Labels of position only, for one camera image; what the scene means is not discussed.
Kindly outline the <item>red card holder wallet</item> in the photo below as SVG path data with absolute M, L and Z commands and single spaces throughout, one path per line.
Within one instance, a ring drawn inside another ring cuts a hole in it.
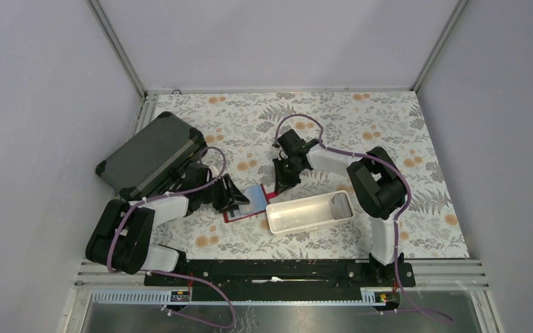
M 267 193 L 264 185 L 249 187 L 244 190 L 243 194 L 250 200 L 250 203 L 240 205 L 233 211 L 224 213 L 223 219 L 225 223 L 231 223 L 265 213 L 270 201 L 278 196 L 275 192 Z

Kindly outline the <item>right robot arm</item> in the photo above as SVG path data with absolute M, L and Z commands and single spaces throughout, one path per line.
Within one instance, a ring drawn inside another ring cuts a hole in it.
M 395 223 L 405 209 L 410 189 L 389 154 L 376 146 L 367 153 L 353 153 L 325 146 L 320 140 L 306 141 L 295 130 L 278 136 L 273 146 L 284 156 L 273 159 L 274 193 L 281 194 L 301 183 L 304 170 L 320 170 L 350 180 L 360 207 L 373 218 L 371 255 L 377 261 L 370 267 L 371 279 L 387 286 L 398 276 L 394 264 L 399 256 Z

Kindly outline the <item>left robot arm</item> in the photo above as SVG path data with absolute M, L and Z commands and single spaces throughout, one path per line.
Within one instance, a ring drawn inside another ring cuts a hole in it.
M 212 166 L 193 163 L 164 194 L 132 202 L 109 201 L 86 245 L 85 257 L 113 273 L 161 271 L 169 284 L 178 285 L 187 278 L 188 268 L 178 260 L 177 250 L 152 244 L 152 231 L 202 205 L 227 213 L 250 202 L 227 173 L 219 175 Z

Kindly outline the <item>silver VIP card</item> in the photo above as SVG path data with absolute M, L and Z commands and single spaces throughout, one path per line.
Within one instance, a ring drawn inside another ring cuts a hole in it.
M 251 216 L 257 212 L 260 212 L 260 208 L 256 208 L 255 205 L 240 205 L 237 210 L 233 210 L 227 213 L 227 217 L 230 220 L 242 219 L 245 216 Z
M 352 218 L 353 209 L 348 195 L 345 193 L 335 194 L 330 199 L 330 211 L 334 220 Z

